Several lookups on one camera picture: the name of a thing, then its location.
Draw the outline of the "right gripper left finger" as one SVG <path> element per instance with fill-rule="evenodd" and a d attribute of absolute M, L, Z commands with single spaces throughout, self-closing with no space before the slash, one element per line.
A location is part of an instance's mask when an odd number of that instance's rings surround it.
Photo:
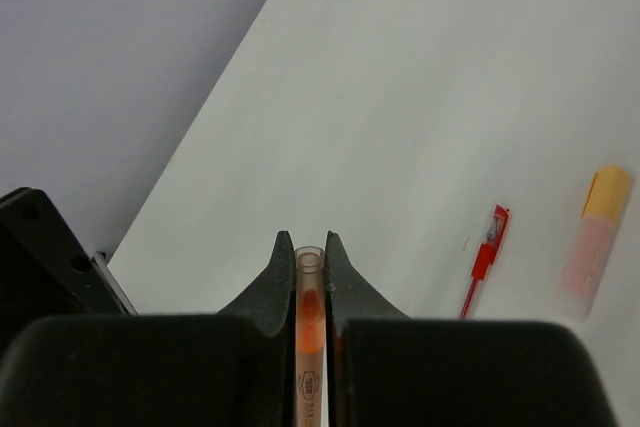
<path fill-rule="evenodd" d="M 25 328 L 1 363 L 5 426 L 290 426 L 295 260 L 211 315 L 74 315 Z"/>

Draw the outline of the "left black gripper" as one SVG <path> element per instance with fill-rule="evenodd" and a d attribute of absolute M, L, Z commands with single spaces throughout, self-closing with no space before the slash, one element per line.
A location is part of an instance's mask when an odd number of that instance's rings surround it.
<path fill-rule="evenodd" d="M 30 323 L 77 314 L 134 315 L 100 255 L 89 256 L 48 195 L 1 197 L 1 345 Z"/>

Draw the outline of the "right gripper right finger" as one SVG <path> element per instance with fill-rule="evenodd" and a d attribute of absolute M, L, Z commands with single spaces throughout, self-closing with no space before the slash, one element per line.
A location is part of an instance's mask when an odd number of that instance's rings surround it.
<path fill-rule="evenodd" d="M 567 328 L 412 319 L 325 246 L 333 426 L 613 426 L 600 377 Z"/>

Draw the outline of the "orange highlighter pen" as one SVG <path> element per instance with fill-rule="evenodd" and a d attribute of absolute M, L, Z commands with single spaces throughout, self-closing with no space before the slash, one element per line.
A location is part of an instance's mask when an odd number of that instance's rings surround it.
<path fill-rule="evenodd" d="M 562 316 L 583 321 L 591 312 L 632 187 L 632 174 L 619 166 L 594 173 L 556 295 L 555 307 Z"/>

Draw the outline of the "red thin pen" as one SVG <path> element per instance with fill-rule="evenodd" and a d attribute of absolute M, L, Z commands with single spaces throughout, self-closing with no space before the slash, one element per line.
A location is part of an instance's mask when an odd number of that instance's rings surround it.
<path fill-rule="evenodd" d="M 498 258 L 509 225 L 510 216 L 511 212 L 509 208 L 500 204 L 494 206 L 490 223 L 479 245 L 470 272 L 469 287 L 459 313 L 460 320 L 466 319 L 469 316 L 473 307 L 475 294 L 478 292 L 481 283 L 485 281 L 490 268 Z"/>

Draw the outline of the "small orange pen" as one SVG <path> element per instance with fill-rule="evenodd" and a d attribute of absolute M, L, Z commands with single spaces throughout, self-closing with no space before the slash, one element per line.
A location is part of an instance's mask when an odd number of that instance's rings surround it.
<path fill-rule="evenodd" d="M 298 296 L 296 310 L 296 425 L 320 426 L 326 326 L 324 301 L 316 289 Z"/>

